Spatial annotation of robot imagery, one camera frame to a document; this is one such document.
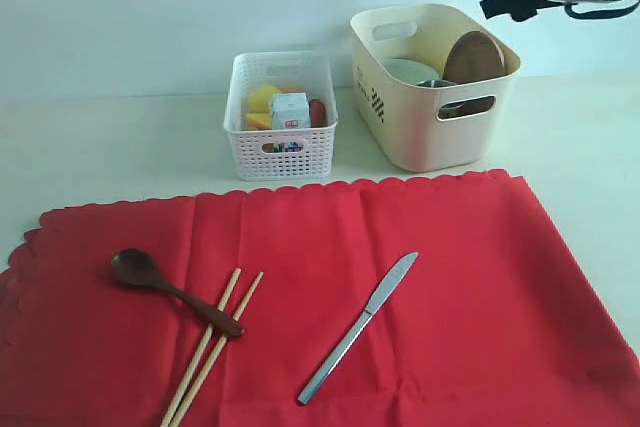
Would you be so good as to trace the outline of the stainless steel cup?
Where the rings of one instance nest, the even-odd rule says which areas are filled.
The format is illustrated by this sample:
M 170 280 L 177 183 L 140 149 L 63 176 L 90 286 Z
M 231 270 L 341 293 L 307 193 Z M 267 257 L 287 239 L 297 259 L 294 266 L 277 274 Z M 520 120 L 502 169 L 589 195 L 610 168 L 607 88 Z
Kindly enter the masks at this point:
M 431 79 L 425 80 L 417 84 L 422 90 L 424 89 L 443 89 L 448 87 L 456 87 L 458 83 L 445 79 Z M 449 102 L 442 105 L 438 105 L 433 100 L 429 99 L 426 94 L 421 94 L 417 102 L 424 107 L 430 108 L 437 119 L 449 120 L 455 118 L 461 118 L 464 114 L 464 101 Z

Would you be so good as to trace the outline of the brown egg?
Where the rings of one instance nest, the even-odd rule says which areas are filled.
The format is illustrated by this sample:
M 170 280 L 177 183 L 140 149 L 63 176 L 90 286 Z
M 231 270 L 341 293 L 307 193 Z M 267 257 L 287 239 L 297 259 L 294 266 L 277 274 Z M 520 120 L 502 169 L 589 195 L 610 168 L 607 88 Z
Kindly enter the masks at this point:
M 281 88 L 282 93 L 303 93 L 305 89 L 299 85 L 287 85 Z

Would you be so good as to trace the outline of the yellow lemon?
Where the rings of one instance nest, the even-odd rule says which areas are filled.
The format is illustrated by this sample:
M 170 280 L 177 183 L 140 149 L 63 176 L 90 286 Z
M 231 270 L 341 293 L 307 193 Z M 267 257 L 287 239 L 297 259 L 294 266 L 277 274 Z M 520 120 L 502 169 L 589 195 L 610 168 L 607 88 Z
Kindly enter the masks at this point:
M 281 93 L 281 89 L 272 84 L 260 84 L 256 86 L 248 95 L 249 112 L 270 113 L 272 98 Z

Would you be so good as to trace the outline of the cream plastic bin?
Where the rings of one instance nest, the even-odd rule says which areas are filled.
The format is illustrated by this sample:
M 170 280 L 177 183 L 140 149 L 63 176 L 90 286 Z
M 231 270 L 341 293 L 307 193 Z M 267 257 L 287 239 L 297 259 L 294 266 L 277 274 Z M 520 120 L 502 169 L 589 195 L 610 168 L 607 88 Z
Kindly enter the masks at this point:
M 487 30 L 443 4 L 405 4 L 362 11 L 350 20 L 354 104 L 387 158 L 427 172 L 475 162 L 489 147 L 521 61 L 502 40 L 506 72 L 473 83 L 426 88 L 393 77 L 387 59 L 406 58 L 438 72 L 455 43 Z

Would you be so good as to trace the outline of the pale green ceramic bowl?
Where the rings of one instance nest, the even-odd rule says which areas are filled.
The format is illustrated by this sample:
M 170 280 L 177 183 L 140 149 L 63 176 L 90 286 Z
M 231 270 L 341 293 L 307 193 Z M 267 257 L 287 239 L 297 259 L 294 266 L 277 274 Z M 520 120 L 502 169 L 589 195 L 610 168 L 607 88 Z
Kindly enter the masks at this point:
M 387 59 L 382 66 L 392 77 L 410 85 L 421 85 L 441 78 L 433 67 L 416 60 Z

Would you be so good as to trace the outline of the blue white milk carton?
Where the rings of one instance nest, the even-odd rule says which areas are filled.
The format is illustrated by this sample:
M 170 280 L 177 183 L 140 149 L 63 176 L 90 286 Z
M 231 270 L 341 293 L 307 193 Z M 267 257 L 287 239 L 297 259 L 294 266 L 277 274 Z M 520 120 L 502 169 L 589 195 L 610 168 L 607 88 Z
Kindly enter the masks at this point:
M 311 127 L 309 102 L 305 93 L 275 94 L 271 99 L 271 110 L 274 130 Z

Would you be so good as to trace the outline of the red scalloped cloth mat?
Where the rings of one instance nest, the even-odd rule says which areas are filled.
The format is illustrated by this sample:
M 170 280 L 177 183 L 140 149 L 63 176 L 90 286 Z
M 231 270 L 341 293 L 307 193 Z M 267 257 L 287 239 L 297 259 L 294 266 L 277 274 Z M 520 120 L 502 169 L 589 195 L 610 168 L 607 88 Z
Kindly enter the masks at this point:
M 635 426 L 639 362 L 526 181 L 504 171 L 53 210 L 1 277 L 5 426 L 156 426 L 204 332 L 118 284 L 238 302 L 244 335 L 187 426 Z M 297 397 L 402 256 L 419 257 L 307 405 Z

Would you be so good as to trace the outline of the dark wooden spoon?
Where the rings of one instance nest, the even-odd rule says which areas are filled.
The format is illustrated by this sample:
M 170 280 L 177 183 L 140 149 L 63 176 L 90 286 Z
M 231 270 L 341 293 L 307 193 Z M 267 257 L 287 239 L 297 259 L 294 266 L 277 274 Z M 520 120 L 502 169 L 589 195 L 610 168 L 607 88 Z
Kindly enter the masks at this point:
M 242 324 L 222 309 L 167 281 L 154 258 L 146 251 L 136 248 L 121 250 L 113 257 L 111 266 L 118 281 L 135 287 L 156 289 L 175 296 L 222 334 L 237 338 L 244 333 Z

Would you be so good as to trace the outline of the red sausage piece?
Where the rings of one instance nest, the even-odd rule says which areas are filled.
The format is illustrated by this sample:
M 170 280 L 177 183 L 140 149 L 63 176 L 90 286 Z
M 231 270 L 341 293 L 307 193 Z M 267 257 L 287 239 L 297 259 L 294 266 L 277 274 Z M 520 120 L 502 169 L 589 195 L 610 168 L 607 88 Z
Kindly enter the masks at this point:
M 309 103 L 309 115 L 312 128 L 323 128 L 327 126 L 327 113 L 325 104 L 317 98 Z

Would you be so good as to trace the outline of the yellow cheese wedge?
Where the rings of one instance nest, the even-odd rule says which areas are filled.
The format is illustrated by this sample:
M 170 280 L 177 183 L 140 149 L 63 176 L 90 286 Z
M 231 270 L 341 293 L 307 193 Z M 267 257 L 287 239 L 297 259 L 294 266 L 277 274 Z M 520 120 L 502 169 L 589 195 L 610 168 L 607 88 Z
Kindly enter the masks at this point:
M 245 128 L 250 131 L 271 130 L 272 117 L 269 113 L 247 113 Z

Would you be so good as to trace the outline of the brown clay plate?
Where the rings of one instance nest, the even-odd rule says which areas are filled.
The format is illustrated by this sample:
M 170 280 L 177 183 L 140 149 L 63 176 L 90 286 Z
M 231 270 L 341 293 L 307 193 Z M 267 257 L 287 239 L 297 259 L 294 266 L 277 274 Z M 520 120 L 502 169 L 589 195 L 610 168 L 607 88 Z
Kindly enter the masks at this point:
M 456 84 L 468 84 L 506 74 L 502 48 L 492 37 L 475 30 L 462 35 L 452 46 L 442 77 Z

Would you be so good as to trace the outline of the steel table knife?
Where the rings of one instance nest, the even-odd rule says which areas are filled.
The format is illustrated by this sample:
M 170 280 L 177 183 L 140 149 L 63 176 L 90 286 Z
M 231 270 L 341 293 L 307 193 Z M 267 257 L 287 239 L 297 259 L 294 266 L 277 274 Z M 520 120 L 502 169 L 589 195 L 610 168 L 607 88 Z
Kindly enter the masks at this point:
M 386 272 L 385 276 L 379 281 L 370 295 L 357 319 L 326 356 L 298 394 L 297 402 L 300 405 L 307 405 L 314 398 L 318 390 L 336 369 L 372 318 L 408 274 L 418 257 L 419 253 L 417 251 L 409 252 L 398 259 Z

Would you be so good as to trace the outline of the white perforated plastic basket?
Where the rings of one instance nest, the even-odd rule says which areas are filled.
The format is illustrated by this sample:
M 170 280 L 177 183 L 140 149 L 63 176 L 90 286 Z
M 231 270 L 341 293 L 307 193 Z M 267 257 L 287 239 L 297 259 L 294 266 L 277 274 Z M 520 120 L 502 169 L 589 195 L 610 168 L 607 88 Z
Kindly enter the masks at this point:
M 327 126 L 291 130 L 245 128 L 249 92 L 260 84 L 299 85 L 326 107 Z M 243 180 L 325 176 L 332 168 L 338 113 L 328 58 L 315 51 L 245 53 L 234 58 L 223 127 Z

